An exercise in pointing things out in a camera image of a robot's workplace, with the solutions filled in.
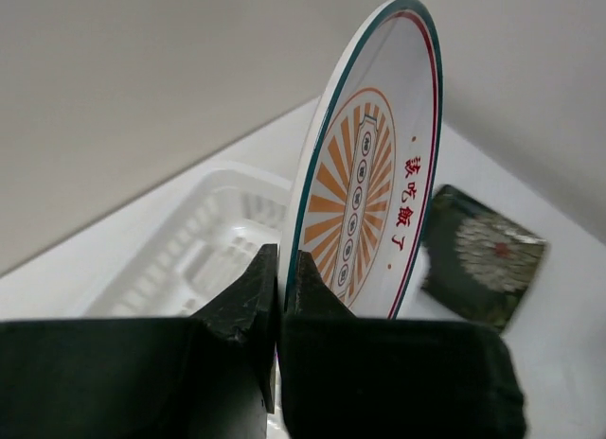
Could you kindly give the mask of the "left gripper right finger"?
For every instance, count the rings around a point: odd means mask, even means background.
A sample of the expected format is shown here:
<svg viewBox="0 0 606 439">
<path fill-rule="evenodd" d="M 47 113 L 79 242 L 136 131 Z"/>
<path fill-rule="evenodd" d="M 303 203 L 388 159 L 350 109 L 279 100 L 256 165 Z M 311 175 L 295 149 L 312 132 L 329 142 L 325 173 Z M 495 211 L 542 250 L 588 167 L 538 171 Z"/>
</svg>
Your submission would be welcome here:
<svg viewBox="0 0 606 439">
<path fill-rule="evenodd" d="M 493 330 L 360 318 L 309 253 L 294 263 L 278 343 L 293 438 L 522 438 L 525 397 Z"/>
</svg>

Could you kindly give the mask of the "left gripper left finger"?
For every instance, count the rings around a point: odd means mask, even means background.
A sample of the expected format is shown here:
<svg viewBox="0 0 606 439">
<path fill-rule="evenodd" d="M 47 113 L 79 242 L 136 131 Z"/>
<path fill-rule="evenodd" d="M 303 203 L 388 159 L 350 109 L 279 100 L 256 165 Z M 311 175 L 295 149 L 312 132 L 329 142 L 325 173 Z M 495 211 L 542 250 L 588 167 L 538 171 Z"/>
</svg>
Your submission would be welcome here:
<svg viewBox="0 0 606 439">
<path fill-rule="evenodd" d="M 1 325 L 5 438 L 263 438 L 275 407 L 276 254 L 185 317 Z"/>
</svg>

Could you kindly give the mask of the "black square floral plate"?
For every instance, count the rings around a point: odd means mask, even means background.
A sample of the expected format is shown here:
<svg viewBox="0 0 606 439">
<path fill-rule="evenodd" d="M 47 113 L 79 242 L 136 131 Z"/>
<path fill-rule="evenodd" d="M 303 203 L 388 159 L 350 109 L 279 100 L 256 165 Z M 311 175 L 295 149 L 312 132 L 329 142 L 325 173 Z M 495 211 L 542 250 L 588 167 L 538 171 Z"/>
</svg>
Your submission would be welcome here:
<svg viewBox="0 0 606 439">
<path fill-rule="evenodd" d="M 423 231 L 421 289 L 459 317 L 502 333 L 532 286 L 547 241 L 451 184 L 434 194 Z"/>
</svg>

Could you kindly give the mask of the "white round sunburst plate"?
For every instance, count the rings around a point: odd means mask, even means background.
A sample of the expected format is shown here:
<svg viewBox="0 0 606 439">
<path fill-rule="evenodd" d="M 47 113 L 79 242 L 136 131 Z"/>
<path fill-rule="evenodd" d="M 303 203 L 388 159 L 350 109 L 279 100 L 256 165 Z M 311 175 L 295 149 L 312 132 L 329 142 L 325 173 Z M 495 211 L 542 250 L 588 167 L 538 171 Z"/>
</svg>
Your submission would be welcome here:
<svg viewBox="0 0 606 439">
<path fill-rule="evenodd" d="M 276 270 L 284 303 L 308 253 L 354 314 L 398 315 L 429 215 L 442 99 L 430 12 L 419 0 L 380 5 L 336 63 L 300 152 Z"/>
</svg>

